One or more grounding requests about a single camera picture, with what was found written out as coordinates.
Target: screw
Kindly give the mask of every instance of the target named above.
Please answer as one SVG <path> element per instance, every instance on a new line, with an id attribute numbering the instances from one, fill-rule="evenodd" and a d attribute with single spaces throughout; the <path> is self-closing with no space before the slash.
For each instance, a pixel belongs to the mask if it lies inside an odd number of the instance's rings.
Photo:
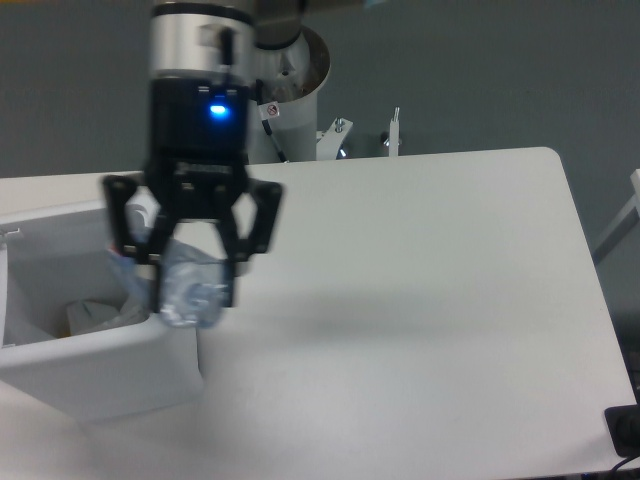
<path id="1" fill-rule="evenodd" d="M 338 118 L 336 120 L 336 133 L 342 133 L 344 126 L 346 125 L 344 118 Z"/>

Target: crushed plastic bottle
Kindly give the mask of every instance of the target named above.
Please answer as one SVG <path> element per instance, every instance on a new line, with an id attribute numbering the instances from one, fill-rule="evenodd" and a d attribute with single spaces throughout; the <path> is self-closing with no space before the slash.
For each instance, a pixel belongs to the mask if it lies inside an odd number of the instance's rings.
<path id="1" fill-rule="evenodd" d="M 138 266 L 112 248 L 108 250 L 114 273 L 131 295 L 150 303 L 150 280 L 138 276 Z M 210 328 L 222 318 L 228 286 L 224 263 L 177 240 L 171 240 L 162 260 L 160 318 L 171 327 Z"/>

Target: white cylinder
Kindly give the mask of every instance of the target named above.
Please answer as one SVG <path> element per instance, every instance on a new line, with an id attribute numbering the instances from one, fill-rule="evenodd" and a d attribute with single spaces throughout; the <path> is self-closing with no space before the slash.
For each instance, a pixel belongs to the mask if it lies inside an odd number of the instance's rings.
<path id="1" fill-rule="evenodd" d="M 309 56 L 307 57 L 307 72 L 304 79 L 298 80 L 300 74 L 298 63 L 306 63 L 299 60 L 302 56 L 295 50 L 283 54 L 277 62 L 281 70 L 286 72 L 286 79 L 295 88 L 283 87 L 280 70 L 275 71 L 273 62 L 257 62 L 262 65 L 263 71 L 256 72 L 256 78 L 270 85 L 276 100 L 278 95 L 289 97 L 292 92 L 299 91 L 299 98 L 288 101 L 279 101 L 280 116 L 269 119 L 269 126 L 273 136 L 282 148 L 282 151 L 290 162 L 308 162 L 316 160 L 316 132 L 318 129 L 318 93 L 324 86 L 329 76 L 330 57 L 329 50 L 320 36 L 312 30 L 303 27 L 302 35 L 308 44 Z M 262 118 L 257 103 L 250 106 L 250 137 L 249 137 L 249 163 L 278 163 L 276 148 L 266 134 L 262 124 Z"/>

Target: black cable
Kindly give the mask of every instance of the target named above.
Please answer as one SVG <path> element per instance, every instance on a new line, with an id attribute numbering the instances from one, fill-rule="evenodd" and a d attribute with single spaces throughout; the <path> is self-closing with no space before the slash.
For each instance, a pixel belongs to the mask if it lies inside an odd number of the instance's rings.
<path id="1" fill-rule="evenodd" d="M 634 460 L 640 458 L 640 454 L 638 455 L 634 455 L 632 457 L 628 457 L 625 458 L 624 460 L 622 460 L 620 463 L 618 463 L 615 467 L 613 467 L 610 471 L 609 471 L 609 476 L 607 477 L 608 480 L 615 480 L 617 474 L 618 474 L 618 470 L 620 469 L 620 467 L 624 467 L 627 463 L 633 462 Z"/>
<path id="2" fill-rule="evenodd" d="M 264 104 L 264 99 L 262 98 L 262 89 L 264 88 L 264 82 L 260 79 L 256 80 L 256 103 L 258 104 L 258 108 Z M 282 147 L 278 142 L 278 139 L 273 134 L 273 130 L 271 129 L 271 125 L 269 124 L 269 119 L 262 120 L 262 128 L 264 128 L 264 133 L 271 139 L 271 143 L 273 144 L 273 148 L 276 149 L 276 154 L 282 163 L 289 163 L 289 159 L 282 151 Z"/>

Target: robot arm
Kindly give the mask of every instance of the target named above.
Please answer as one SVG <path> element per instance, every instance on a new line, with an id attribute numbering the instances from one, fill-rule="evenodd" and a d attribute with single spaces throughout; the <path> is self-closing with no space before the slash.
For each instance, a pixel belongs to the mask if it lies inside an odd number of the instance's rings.
<path id="1" fill-rule="evenodd" d="M 103 181 L 114 250 L 151 267 L 149 307 L 162 302 L 163 257 L 178 223 L 215 225 L 226 253 L 224 307 L 233 306 L 238 264 L 266 253 L 283 187 L 246 170 L 249 102 L 255 99 L 253 52 L 294 42 L 307 9 L 362 1 L 156 1 L 151 26 L 149 156 L 143 182 L 160 205 L 151 233 L 136 238 L 126 216 L 138 177 Z M 232 207 L 256 203 L 253 228 L 240 238 Z"/>

